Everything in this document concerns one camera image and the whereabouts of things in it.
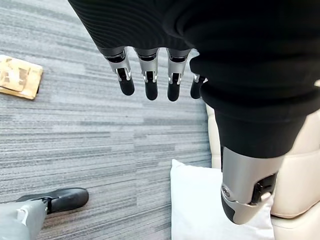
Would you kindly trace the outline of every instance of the robotic hand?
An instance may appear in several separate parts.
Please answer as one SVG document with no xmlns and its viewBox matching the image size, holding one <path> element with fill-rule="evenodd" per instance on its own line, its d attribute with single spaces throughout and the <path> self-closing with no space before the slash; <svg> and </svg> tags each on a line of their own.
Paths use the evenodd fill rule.
<svg viewBox="0 0 320 240">
<path fill-rule="evenodd" d="M 249 221 L 273 194 L 306 116 L 320 108 L 320 3 L 68 1 L 125 95 L 135 90 L 126 46 L 137 53 L 150 100 L 158 95 L 158 48 L 168 52 L 171 101 L 179 97 L 190 49 L 198 50 L 190 93 L 215 110 L 223 209 L 235 224 Z"/>
</svg>

